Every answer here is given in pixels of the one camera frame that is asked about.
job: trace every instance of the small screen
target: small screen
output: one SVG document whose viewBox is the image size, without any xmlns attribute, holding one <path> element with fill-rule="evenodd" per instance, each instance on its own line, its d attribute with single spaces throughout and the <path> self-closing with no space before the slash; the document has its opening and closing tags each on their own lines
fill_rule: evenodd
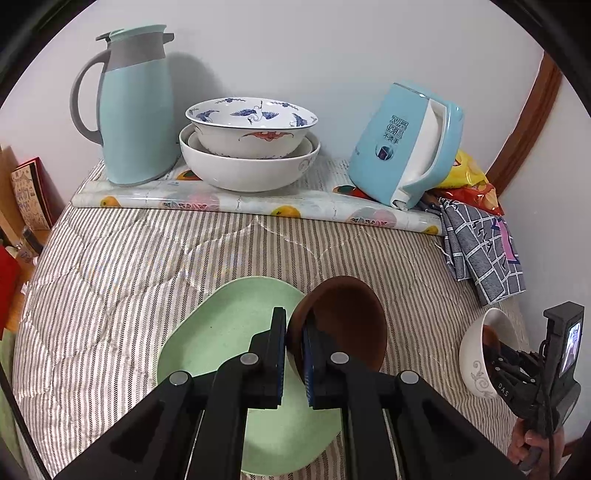
<svg viewBox="0 0 591 480">
<path fill-rule="evenodd" d="M 573 366 L 577 359 L 577 352 L 579 351 L 579 342 L 581 340 L 581 323 L 575 323 L 569 330 L 569 337 L 566 339 L 566 348 L 562 357 L 562 368 L 560 369 L 560 377 L 570 367 Z"/>
</svg>

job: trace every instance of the green plate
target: green plate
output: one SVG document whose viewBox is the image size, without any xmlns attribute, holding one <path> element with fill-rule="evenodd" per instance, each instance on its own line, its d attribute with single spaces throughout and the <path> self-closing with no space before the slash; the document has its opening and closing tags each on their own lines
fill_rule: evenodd
<svg viewBox="0 0 591 480">
<path fill-rule="evenodd" d="M 269 277 L 244 277 L 216 290 L 174 331 L 158 359 L 158 382 L 172 372 L 193 376 L 217 370 L 248 351 L 251 337 L 268 330 L 274 307 L 287 318 L 304 294 Z M 242 470 L 280 475 L 305 467 L 341 430 L 338 410 L 312 410 L 306 387 L 285 359 L 283 398 L 277 410 L 249 410 Z"/>
</svg>

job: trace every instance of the white bowl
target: white bowl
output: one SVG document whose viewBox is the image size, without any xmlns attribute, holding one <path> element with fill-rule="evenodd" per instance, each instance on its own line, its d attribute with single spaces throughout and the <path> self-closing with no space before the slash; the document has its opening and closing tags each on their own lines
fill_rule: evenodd
<svg viewBox="0 0 591 480">
<path fill-rule="evenodd" d="M 189 146 L 189 137 L 193 132 L 193 125 L 187 125 L 178 136 L 189 168 L 210 185 L 236 192 L 264 192 L 285 187 L 304 174 L 320 151 L 318 138 L 308 132 L 297 152 L 294 152 L 294 155 L 302 155 L 272 160 L 220 157 L 207 152 L 195 136 L 191 137 Z"/>
<path fill-rule="evenodd" d="M 188 108 L 201 145 L 233 158 L 282 158 L 315 125 L 316 116 L 297 105 L 267 98 L 218 98 Z"/>
<path fill-rule="evenodd" d="M 460 345 L 460 373 L 466 388 L 475 396 L 495 398 L 495 387 L 486 372 L 484 352 L 482 351 L 482 329 L 491 327 L 499 340 L 514 350 L 519 350 L 519 342 L 513 324 L 502 310 L 491 308 L 472 323 Z"/>
</svg>

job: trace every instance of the red box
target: red box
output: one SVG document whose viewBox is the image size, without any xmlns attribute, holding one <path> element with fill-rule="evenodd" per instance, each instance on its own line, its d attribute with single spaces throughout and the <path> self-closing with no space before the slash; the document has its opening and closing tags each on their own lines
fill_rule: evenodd
<svg viewBox="0 0 591 480">
<path fill-rule="evenodd" d="M 0 246 L 0 340 L 8 321 L 8 310 L 17 286 L 20 267 L 6 249 Z"/>
</svg>

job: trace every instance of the red snack bag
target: red snack bag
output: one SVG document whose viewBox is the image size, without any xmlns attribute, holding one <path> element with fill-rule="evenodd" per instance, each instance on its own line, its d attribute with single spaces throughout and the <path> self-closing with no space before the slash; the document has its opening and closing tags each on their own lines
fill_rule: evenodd
<svg viewBox="0 0 591 480">
<path fill-rule="evenodd" d="M 505 214 L 499 204 L 499 200 L 496 198 L 495 187 L 486 180 L 480 181 L 472 187 L 433 189 L 431 192 L 438 197 L 457 200 L 458 202 L 471 205 L 491 215 L 503 216 Z"/>
</svg>

